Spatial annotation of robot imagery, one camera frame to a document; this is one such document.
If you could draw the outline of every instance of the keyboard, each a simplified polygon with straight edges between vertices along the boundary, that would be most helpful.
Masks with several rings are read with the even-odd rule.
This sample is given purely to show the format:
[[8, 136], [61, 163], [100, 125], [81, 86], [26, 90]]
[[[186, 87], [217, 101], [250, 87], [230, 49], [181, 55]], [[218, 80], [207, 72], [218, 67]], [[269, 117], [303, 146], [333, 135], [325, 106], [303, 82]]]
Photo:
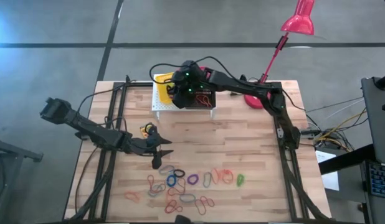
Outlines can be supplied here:
[[385, 166], [369, 164], [371, 194], [385, 197]]

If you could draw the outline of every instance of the white paper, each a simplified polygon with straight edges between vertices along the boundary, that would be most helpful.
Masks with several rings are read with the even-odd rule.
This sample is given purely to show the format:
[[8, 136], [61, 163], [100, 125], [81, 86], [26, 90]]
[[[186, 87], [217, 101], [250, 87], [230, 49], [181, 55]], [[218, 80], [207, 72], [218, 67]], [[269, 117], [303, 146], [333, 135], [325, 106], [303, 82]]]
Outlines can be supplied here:
[[[334, 158], [336, 157], [336, 155], [327, 152], [316, 151], [316, 157], [317, 162], [320, 163], [328, 159]], [[323, 184], [326, 189], [337, 191], [340, 190], [340, 185], [338, 183], [338, 171], [329, 174], [324, 174], [321, 177], [323, 178]]]

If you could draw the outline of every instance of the wooden table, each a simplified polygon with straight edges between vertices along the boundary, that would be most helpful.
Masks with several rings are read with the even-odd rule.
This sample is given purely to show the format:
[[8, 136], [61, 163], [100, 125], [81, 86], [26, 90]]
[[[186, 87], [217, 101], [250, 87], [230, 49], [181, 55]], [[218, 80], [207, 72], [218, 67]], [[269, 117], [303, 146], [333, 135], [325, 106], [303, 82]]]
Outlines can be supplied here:
[[[303, 107], [297, 81], [282, 81], [282, 84], [293, 102]], [[112, 86], [113, 82], [98, 82], [95, 91], [109, 90]], [[216, 205], [207, 206], [206, 214], [200, 215], [194, 203], [181, 203], [176, 195], [173, 198], [183, 206], [183, 212], [165, 213], [169, 197], [166, 197], [166, 192], [156, 198], [148, 196], [147, 176], [154, 175], [156, 183], [165, 181], [166, 176], [159, 175], [157, 170], [151, 168], [151, 157], [118, 152], [108, 205], [108, 222], [173, 222], [177, 214], [189, 217], [192, 221], [203, 222], [290, 221], [273, 118], [265, 110], [253, 110], [246, 105], [242, 96], [230, 96], [229, 92], [222, 92], [216, 93], [214, 120], [210, 120], [208, 111], [182, 111], [164, 112], [157, 122], [151, 112], [152, 88], [128, 88], [126, 95], [124, 117], [128, 131], [141, 138], [140, 126], [148, 122], [157, 125], [160, 135], [173, 142], [162, 146], [162, 149], [174, 150], [163, 158], [163, 166], [174, 165], [185, 170], [187, 175], [198, 173], [199, 182], [196, 185], [187, 184], [186, 193], [196, 197], [204, 195], [213, 199]], [[110, 92], [94, 96], [89, 115], [91, 120], [103, 122], [108, 113], [110, 96]], [[287, 109], [295, 126], [308, 127], [305, 113], [294, 108], [288, 100]], [[75, 213], [75, 188], [82, 168], [94, 149], [91, 142], [83, 142], [65, 218]], [[297, 154], [305, 191], [318, 208], [330, 217], [313, 148], [301, 145]], [[98, 158], [99, 150], [89, 163], [81, 183], [78, 208], [93, 189]], [[237, 187], [235, 182], [212, 183], [206, 189], [202, 186], [202, 175], [212, 168], [230, 169], [234, 177], [244, 174], [245, 184]], [[138, 192], [140, 202], [125, 199], [126, 191]], [[98, 201], [97, 208], [101, 211], [102, 200]]]

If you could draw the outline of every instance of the pink lamp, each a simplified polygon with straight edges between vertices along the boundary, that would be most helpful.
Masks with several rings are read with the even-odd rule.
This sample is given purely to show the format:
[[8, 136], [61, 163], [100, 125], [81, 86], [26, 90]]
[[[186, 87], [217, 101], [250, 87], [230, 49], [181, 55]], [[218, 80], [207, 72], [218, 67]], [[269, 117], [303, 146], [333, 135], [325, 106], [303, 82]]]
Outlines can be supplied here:
[[[310, 19], [310, 13], [313, 9], [315, 0], [298, 0], [297, 8], [295, 13], [291, 18], [285, 21], [284, 25], [281, 27], [281, 31], [286, 31], [285, 35], [281, 37], [278, 42], [273, 57], [267, 66], [265, 73], [263, 73], [259, 82], [264, 83], [267, 79], [267, 74], [270, 71], [270, 68], [274, 62], [274, 59], [278, 53], [282, 50], [282, 47], [288, 40], [289, 32], [296, 32], [301, 34], [313, 35], [315, 33], [315, 28], [313, 22]], [[254, 96], [244, 95], [245, 102], [252, 108], [262, 109], [263, 105], [260, 100]]]
[[295, 13], [284, 23], [281, 31], [313, 35], [315, 28], [310, 19], [310, 13], [314, 3], [315, 0], [298, 0]]

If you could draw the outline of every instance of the concrete floor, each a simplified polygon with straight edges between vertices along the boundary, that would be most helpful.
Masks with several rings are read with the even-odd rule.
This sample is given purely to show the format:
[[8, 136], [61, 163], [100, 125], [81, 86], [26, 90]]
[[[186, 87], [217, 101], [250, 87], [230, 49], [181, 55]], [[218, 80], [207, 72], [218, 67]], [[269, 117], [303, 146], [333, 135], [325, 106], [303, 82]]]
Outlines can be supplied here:
[[[125, 0], [115, 43], [232, 42], [276, 43], [291, 0]], [[0, 43], [103, 43], [95, 48], [5, 48], [0, 45], [0, 138], [43, 152], [35, 164], [25, 160], [6, 214], [7, 223], [54, 222], [62, 218], [74, 174], [80, 141], [74, 130], [39, 118], [47, 97], [78, 105], [92, 93], [118, 0], [0, 0]], [[382, 0], [317, 0], [312, 12], [315, 36], [292, 34], [290, 43], [359, 43], [356, 47], [285, 48], [270, 71], [271, 80], [298, 80], [305, 108], [310, 110], [361, 96], [360, 79], [385, 75], [385, 47], [360, 47], [385, 42]], [[229, 70], [259, 77], [274, 48], [112, 49], [104, 80], [126, 74], [148, 80], [155, 63], [182, 63], [207, 55]], [[219, 68], [212, 61], [203, 62]], [[158, 68], [157, 72], [169, 72]], [[87, 115], [89, 103], [82, 108]], [[321, 122], [335, 106], [310, 115]], [[333, 127], [359, 113], [364, 103], [323, 123]], [[371, 142], [367, 123], [347, 130], [355, 147]], [[356, 203], [329, 198], [337, 220], [363, 221]]]

